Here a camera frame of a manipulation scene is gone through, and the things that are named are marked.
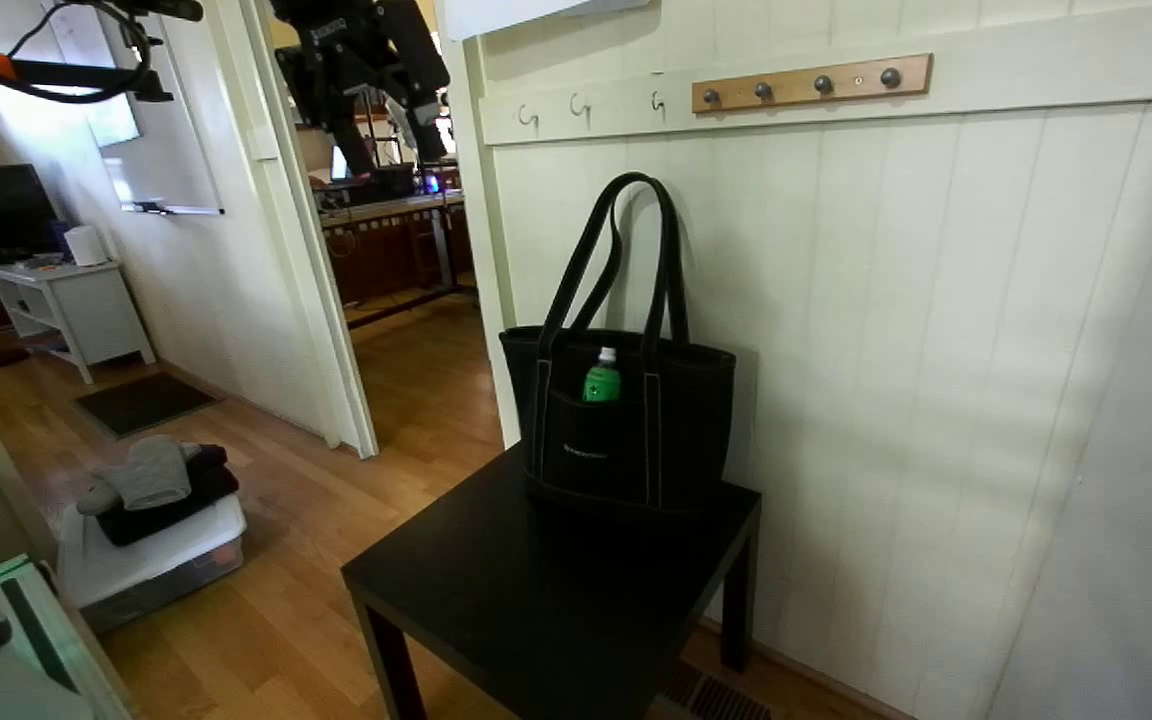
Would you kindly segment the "green plastic bottle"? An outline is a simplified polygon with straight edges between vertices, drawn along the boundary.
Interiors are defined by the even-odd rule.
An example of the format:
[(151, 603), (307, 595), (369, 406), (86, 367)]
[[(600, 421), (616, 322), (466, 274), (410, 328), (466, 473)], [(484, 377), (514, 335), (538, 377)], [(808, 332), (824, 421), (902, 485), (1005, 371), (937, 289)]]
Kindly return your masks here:
[(595, 364), (584, 371), (584, 401), (588, 406), (616, 406), (618, 401), (618, 364), (613, 350), (595, 352)]

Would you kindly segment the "black tote bag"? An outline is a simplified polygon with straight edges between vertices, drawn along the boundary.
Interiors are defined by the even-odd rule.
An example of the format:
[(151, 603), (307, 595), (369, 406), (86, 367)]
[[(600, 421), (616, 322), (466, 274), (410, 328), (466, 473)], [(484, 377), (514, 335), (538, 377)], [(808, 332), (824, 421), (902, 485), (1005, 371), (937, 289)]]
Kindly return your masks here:
[[(572, 311), (572, 301), (600, 231), (618, 241), (616, 202), (633, 184), (643, 184), (659, 207), (653, 306), (640, 332), (595, 328), (593, 316), (616, 285), (618, 254), (606, 254), (580, 311)], [(618, 174), (603, 184), (546, 316), (505, 328), (499, 344), (531, 497), (640, 517), (643, 523), (684, 523), (709, 508), (727, 458), (735, 355), (695, 344), (689, 332), (681, 216), (655, 178)], [(618, 364), (616, 406), (584, 401), (584, 371), (600, 350), (613, 350)]]

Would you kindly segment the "dark wooden kitchen counter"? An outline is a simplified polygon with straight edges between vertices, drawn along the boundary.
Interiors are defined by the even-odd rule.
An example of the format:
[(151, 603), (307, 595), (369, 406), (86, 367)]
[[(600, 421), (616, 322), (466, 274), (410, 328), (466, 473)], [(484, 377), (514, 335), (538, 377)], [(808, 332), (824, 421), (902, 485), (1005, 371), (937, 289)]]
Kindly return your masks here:
[(462, 203), (451, 197), (327, 207), (322, 244), (342, 306), (445, 291), (466, 267)]

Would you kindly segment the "black square side table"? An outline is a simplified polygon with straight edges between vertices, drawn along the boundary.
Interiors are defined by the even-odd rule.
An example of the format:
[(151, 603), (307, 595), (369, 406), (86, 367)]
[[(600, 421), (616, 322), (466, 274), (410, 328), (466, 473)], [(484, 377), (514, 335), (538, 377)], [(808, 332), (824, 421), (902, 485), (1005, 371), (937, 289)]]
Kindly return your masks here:
[(689, 531), (572, 517), (514, 450), (340, 570), (390, 720), (425, 720), (408, 642), (519, 720), (640, 720), (711, 595), (719, 661), (750, 661), (760, 497), (719, 485)]

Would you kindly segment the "wooden coat peg rack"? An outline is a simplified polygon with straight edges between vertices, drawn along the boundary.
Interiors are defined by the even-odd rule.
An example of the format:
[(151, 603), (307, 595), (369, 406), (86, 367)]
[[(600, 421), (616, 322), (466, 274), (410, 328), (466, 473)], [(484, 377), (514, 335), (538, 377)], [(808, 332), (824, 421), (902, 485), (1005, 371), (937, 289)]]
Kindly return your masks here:
[(813, 63), (788, 73), (719, 78), (692, 84), (695, 118), (855, 106), (888, 97), (924, 97), (933, 88), (933, 57), (883, 57), (848, 63)]

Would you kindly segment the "folded grey and black clothes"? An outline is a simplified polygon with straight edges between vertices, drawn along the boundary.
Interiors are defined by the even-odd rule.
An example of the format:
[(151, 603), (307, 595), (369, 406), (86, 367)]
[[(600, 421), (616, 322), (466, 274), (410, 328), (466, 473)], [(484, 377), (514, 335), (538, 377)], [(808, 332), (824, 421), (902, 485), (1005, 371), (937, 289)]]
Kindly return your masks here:
[(77, 513), (97, 521), (117, 548), (129, 548), (237, 491), (239, 480), (221, 444), (149, 436), (81, 490)]

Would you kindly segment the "dark door mat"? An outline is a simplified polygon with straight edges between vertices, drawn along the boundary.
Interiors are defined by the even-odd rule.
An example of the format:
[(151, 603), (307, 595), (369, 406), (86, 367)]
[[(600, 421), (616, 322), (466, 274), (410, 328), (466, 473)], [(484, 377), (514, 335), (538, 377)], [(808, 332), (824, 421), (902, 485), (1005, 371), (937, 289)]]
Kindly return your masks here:
[(163, 424), (173, 417), (196, 412), (206, 406), (206, 391), (156, 371), (104, 391), (81, 395), (81, 409), (104, 424), (111, 436), (130, 436), (140, 429)]

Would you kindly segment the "white side cabinet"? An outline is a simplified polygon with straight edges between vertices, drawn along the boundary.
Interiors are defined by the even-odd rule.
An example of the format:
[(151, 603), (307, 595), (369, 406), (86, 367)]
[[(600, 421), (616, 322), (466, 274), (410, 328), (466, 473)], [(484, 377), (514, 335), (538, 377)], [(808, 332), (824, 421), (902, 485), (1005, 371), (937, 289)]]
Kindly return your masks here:
[(28, 352), (73, 364), (81, 380), (93, 380), (93, 367), (108, 361), (156, 361), (117, 260), (0, 263), (0, 310)]

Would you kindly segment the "white low platform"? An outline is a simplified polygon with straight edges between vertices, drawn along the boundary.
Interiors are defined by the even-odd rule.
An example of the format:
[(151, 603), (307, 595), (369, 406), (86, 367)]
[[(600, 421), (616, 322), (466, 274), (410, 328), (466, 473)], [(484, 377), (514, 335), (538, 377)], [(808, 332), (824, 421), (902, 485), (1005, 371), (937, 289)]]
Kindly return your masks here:
[(55, 589), (97, 627), (125, 627), (242, 565), (242, 508), (225, 497), (173, 528), (117, 548), (93, 517), (59, 521)]

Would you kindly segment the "black monitor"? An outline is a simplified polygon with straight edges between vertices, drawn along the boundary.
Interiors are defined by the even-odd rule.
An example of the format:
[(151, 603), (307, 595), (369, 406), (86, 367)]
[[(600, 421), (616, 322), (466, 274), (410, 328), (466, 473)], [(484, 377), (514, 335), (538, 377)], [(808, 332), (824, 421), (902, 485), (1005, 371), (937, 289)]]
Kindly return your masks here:
[(0, 263), (52, 254), (55, 214), (32, 166), (0, 166)]

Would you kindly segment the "white and green box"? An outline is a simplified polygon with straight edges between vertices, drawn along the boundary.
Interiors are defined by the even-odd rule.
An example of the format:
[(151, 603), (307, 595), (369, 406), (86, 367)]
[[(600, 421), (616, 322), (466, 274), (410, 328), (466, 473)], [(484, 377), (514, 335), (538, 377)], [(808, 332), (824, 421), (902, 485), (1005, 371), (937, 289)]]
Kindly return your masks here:
[(130, 720), (100, 644), (28, 558), (0, 560), (0, 720)]

